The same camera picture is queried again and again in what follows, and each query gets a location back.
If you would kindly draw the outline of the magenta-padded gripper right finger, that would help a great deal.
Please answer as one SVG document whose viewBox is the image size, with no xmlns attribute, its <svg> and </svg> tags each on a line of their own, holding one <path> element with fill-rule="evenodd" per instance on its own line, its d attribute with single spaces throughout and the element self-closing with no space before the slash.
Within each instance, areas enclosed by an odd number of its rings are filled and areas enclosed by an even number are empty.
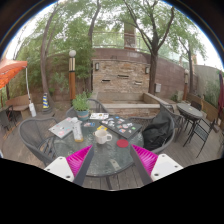
<svg viewBox="0 0 224 224">
<path fill-rule="evenodd" d="M 156 155 L 134 144 L 131 145 L 130 154 L 144 185 L 182 169 L 182 166 L 168 155 Z"/>
</svg>

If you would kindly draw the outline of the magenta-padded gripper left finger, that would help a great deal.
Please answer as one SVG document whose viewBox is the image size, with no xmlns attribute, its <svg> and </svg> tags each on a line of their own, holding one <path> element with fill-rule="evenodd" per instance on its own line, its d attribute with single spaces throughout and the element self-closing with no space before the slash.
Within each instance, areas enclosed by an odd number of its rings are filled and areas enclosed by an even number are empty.
<svg viewBox="0 0 224 224">
<path fill-rule="evenodd" d="M 68 157 L 56 158 L 45 171 L 82 186 L 93 155 L 93 146 L 89 145 Z"/>
</svg>

